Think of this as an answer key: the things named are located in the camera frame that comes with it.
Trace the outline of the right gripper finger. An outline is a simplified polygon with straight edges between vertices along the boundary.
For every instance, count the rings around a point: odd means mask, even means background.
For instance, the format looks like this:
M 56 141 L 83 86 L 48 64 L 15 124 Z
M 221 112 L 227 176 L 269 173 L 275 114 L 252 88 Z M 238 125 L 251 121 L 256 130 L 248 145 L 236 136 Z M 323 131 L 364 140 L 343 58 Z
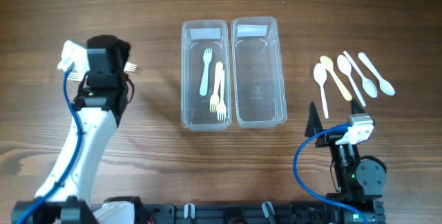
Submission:
M 366 114 L 365 110 L 362 108 L 362 106 L 355 99 L 351 100 L 351 111 L 352 111 L 352 115 Z
M 309 118 L 305 129 L 305 137 L 312 137 L 314 134 L 323 130 L 322 123 L 316 108 L 316 105 L 311 102 L 309 105 Z

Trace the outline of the white fork handle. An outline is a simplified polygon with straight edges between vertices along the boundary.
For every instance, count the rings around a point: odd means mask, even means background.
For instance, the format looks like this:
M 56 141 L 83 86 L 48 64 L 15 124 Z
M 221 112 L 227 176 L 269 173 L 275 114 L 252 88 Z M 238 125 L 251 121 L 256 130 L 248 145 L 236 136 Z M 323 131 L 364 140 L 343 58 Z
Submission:
M 130 62 L 126 62 L 125 67 L 124 67 L 125 72 L 135 72 L 137 69 L 138 69 L 138 65 L 130 63 Z

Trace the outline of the white fork diagonal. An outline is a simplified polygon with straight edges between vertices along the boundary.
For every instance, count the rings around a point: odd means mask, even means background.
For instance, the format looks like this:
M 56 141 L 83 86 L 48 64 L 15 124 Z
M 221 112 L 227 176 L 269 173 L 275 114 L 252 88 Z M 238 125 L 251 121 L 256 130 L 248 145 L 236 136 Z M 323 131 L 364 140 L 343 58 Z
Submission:
M 220 101 L 218 104 L 218 119 L 219 121 L 225 121 L 227 116 L 227 107 L 224 102 L 224 87 L 225 87 L 225 71 L 221 70 L 221 78 L 220 78 Z

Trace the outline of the yellow plastic fork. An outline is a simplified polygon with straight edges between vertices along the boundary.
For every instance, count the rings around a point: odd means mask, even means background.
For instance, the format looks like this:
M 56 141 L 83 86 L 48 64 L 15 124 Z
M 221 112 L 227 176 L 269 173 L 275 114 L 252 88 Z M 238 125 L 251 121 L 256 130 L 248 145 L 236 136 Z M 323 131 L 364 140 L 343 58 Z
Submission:
M 215 113 L 218 108 L 218 104 L 220 101 L 220 96 L 218 95 L 221 75 L 223 71 L 224 65 L 222 62 L 217 62 L 215 65 L 215 77 L 214 77 L 214 85 L 213 85 L 213 94 L 210 97 L 210 112 Z

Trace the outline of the light blue plastic fork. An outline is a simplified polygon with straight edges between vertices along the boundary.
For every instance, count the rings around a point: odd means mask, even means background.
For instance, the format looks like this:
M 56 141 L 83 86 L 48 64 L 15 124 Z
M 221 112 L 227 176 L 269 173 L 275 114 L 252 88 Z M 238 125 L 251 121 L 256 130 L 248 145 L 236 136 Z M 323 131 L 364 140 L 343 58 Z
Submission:
M 206 48 L 204 50 L 204 54 L 203 54 L 203 58 L 202 58 L 203 62 L 204 62 L 204 69 L 203 69 L 202 79 L 201 79 L 201 83 L 200 83 L 200 90 L 199 90 L 199 94 L 201 96 L 207 95 L 208 82 L 209 82 L 209 65 L 211 63 L 212 56 L 213 56 L 212 49 Z

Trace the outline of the white fork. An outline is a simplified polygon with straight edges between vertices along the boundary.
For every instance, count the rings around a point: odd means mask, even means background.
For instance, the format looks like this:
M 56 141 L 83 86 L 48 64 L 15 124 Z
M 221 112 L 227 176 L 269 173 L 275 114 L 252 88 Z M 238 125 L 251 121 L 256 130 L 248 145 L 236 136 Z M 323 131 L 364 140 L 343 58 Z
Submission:
M 71 72 L 71 73 L 68 75 L 67 79 L 68 79 L 68 80 L 72 80 L 72 81 L 78 81 L 78 82 L 80 82 L 80 81 L 82 81 L 83 77 L 84 77 L 84 74 L 82 74 L 82 73 Z

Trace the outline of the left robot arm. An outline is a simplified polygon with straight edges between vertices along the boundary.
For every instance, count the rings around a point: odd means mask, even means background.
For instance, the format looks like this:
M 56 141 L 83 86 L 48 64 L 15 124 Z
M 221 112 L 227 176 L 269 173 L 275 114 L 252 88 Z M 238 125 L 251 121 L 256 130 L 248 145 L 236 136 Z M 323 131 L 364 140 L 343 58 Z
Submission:
M 138 197 L 109 198 L 97 210 L 90 196 L 103 152 L 116 132 L 135 87 L 125 73 L 131 45 L 114 35 L 90 38 L 82 47 L 67 41 L 58 69 L 67 80 L 82 79 L 73 100 L 70 131 L 50 175 L 32 201 L 19 201 L 12 223 L 142 223 L 146 210 Z

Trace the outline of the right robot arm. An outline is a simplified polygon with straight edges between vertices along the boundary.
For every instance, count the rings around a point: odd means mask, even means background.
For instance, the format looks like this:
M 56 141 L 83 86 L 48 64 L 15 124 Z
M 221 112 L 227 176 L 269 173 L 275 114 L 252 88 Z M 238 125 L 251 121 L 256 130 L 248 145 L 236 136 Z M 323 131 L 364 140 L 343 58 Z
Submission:
M 327 147 L 331 154 L 335 192 L 326 201 L 308 207 L 313 223 L 385 223 L 383 195 L 387 167 L 374 156 L 362 156 L 357 145 L 369 140 L 375 121 L 356 100 L 351 101 L 348 121 L 324 132 L 318 111 L 312 102 L 305 136 L 315 138 L 315 147 Z

